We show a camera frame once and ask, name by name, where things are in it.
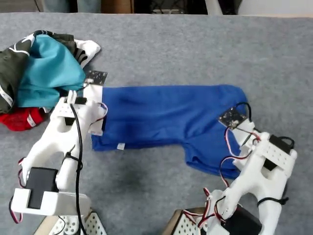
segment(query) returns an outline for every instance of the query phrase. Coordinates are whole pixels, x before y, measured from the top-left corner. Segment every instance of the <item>red cloth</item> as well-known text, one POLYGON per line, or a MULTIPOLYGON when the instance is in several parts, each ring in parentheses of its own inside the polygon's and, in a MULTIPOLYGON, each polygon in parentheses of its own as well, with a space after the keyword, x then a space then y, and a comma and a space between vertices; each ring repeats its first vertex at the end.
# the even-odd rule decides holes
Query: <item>red cloth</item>
POLYGON ((11 131, 24 131, 43 122, 44 117, 44 112, 39 108, 16 108, 11 114, 0 115, 0 123, 11 131))

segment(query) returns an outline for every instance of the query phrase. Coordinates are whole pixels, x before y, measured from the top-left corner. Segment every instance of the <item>gray felt surface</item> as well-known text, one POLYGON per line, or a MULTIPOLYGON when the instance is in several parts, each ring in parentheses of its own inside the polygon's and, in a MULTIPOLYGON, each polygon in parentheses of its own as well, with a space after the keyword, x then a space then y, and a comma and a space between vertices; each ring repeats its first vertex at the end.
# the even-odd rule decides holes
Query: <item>gray felt surface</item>
MULTIPOLYGON (((13 13, 0 14, 0 22, 0 50, 36 29, 98 42, 102 51, 88 69, 109 72, 108 86, 241 87, 256 126, 296 142, 290 201, 276 234, 311 234, 313 19, 13 13)), ((45 126, 21 133, 0 126, 1 234, 30 235, 42 220, 26 215, 15 225, 7 208, 17 186, 17 160, 45 126)), ((55 156, 48 166, 60 163, 55 156)), ((159 235, 175 209, 203 205, 202 187, 224 188, 219 177, 187 167, 180 146, 93 152, 86 140, 80 189, 92 199, 108 235, 159 235)), ((252 196, 243 205, 257 212, 252 196)))

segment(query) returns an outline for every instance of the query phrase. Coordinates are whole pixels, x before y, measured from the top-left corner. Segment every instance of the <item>blue t-shirt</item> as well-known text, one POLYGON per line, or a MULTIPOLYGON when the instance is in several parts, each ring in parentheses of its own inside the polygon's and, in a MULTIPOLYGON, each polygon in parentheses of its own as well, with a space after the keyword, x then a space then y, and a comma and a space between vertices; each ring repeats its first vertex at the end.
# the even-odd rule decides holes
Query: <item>blue t-shirt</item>
MULTIPOLYGON (((92 147, 106 151, 119 143, 125 148, 180 144, 189 166, 219 174, 221 159, 229 151, 218 117, 242 101, 246 101, 244 92, 230 85, 104 88, 107 121, 103 136, 92 136, 92 147)), ((229 141, 234 154, 239 154, 232 133, 229 141)), ((232 161, 223 164, 222 172, 228 178, 238 176, 232 161)))

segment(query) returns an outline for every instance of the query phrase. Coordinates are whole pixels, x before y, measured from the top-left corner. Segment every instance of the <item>metal plate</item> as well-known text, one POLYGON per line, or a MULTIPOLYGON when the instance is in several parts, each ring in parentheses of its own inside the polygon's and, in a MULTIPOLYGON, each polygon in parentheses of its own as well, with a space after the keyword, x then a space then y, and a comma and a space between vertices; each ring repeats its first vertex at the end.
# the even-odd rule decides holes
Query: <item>metal plate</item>
POLYGON ((184 213, 181 213, 172 235, 199 235, 199 230, 197 225, 192 223, 184 213))
MULTIPOLYGON (((58 219, 49 235, 67 235, 72 234, 72 231, 77 230, 78 223, 71 221, 71 216, 61 216, 61 218, 66 222, 64 227, 64 222, 61 219, 58 219)), ((107 235, 100 218, 96 212, 92 212, 85 222, 85 230, 87 235, 107 235)))
POLYGON ((232 107, 219 116, 219 121, 225 126, 230 126, 233 130, 246 120, 246 118, 245 115, 239 113, 234 107, 232 107))

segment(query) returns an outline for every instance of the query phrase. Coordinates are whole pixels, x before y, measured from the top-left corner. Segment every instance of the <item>white robotic arm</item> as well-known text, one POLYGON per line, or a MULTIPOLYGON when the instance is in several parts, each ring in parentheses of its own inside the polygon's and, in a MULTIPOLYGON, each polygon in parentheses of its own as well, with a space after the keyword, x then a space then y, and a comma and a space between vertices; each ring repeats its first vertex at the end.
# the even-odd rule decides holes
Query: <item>white robotic arm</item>
POLYGON ((108 111, 102 103, 105 78, 106 73, 90 71, 82 88, 84 97, 77 97, 75 91, 69 91, 67 97, 60 98, 42 137, 33 145, 27 157, 19 162, 22 166, 20 181, 24 185, 20 184, 21 188, 15 189, 10 202, 14 220, 13 212, 19 212, 65 215, 67 221, 76 224, 79 221, 82 224, 77 214, 89 214, 90 199, 84 194, 78 194, 77 189, 76 193, 66 190, 82 167, 80 156, 87 133, 102 135, 102 123, 108 111), (46 161, 57 152, 64 155, 60 170, 45 168, 46 161))
POLYGON ((273 235, 282 204, 286 202, 286 199, 282 197, 287 179, 291 176, 297 152, 282 139, 267 132, 259 133, 254 129, 254 123, 248 119, 232 131, 241 145, 239 157, 243 158, 234 160, 233 164, 241 173, 225 191, 215 190, 209 196, 211 205, 215 206, 208 214, 215 213, 214 208, 217 208, 220 218, 215 213, 215 217, 208 220, 207 234, 243 235, 246 231, 249 235, 273 235), (257 229, 253 230, 257 222, 253 221, 255 218, 252 218, 252 215, 251 218, 247 214, 243 215, 246 211, 235 214, 236 211, 244 210, 238 203, 240 198, 247 193, 252 193, 258 200, 261 222, 259 232, 257 229), (244 222, 242 216, 247 216, 246 224, 235 225, 236 220, 244 222))

